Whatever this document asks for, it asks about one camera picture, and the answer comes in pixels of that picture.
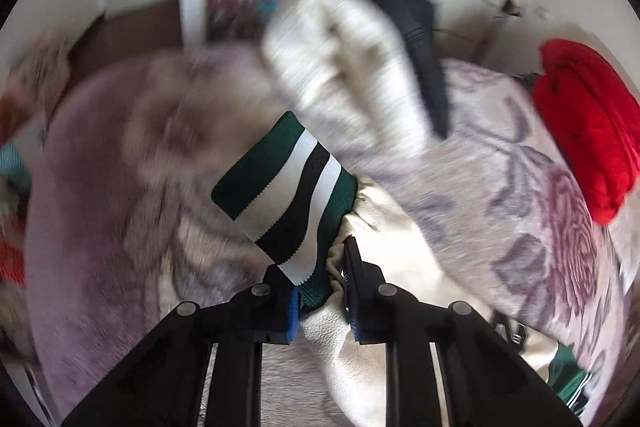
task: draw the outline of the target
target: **brown floor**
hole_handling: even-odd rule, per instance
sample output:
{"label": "brown floor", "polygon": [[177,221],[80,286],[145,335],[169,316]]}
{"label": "brown floor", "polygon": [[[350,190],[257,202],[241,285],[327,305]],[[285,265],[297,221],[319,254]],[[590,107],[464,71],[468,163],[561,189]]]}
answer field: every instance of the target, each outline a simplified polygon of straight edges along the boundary
{"label": "brown floor", "polygon": [[69,53],[72,73],[68,88],[124,58],[176,47],[182,47],[178,0],[110,19],[100,18]]}

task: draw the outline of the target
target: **green stripe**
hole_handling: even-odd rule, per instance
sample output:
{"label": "green stripe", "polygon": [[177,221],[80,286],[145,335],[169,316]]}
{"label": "green stripe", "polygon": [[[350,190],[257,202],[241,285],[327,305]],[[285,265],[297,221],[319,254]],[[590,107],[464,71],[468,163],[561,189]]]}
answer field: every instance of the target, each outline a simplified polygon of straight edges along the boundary
{"label": "green stripe", "polygon": [[549,364],[548,384],[565,404],[568,405],[573,399],[574,403],[570,409],[576,414],[586,405],[581,386],[589,377],[589,373],[578,366],[571,349],[558,344],[558,352]]}
{"label": "green stripe", "polygon": [[280,172],[304,130],[291,111],[283,114],[213,187],[213,202],[236,219]]}
{"label": "green stripe", "polygon": [[351,212],[356,199],[358,182],[344,168],[329,198],[320,223],[318,224],[318,257],[316,268],[308,280],[299,286],[300,296],[305,308],[315,310],[322,306],[331,295],[329,275],[326,272],[326,256],[338,235],[342,216]]}

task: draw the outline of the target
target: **black stripe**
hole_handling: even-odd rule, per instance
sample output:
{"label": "black stripe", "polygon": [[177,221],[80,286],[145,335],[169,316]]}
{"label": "black stripe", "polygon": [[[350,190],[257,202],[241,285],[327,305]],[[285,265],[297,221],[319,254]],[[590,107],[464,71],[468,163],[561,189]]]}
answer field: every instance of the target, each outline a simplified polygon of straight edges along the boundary
{"label": "black stripe", "polygon": [[329,153],[319,143],[313,149],[300,174],[291,204],[280,219],[255,242],[276,264],[287,261],[305,238],[309,207],[318,178],[329,161]]}

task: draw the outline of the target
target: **red garment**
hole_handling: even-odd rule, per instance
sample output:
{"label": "red garment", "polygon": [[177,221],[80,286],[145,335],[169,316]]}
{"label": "red garment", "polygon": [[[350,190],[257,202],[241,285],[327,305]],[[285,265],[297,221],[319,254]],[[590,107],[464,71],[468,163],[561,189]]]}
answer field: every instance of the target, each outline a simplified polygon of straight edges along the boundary
{"label": "red garment", "polygon": [[554,39],[542,46],[545,74],[532,95],[582,189],[591,217],[606,225],[640,172],[640,106],[596,51]]}

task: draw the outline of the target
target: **light blue object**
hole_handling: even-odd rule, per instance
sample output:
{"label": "light blue object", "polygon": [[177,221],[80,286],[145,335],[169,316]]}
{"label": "light blue object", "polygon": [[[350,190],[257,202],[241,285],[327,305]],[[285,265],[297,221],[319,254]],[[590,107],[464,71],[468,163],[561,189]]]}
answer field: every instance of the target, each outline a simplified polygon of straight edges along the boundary
{"label": "light blue object", "polygon": [[11,140],[0,149],[0,174],[15,185],[20,195],[27,196],[31,192],[31,175]]}

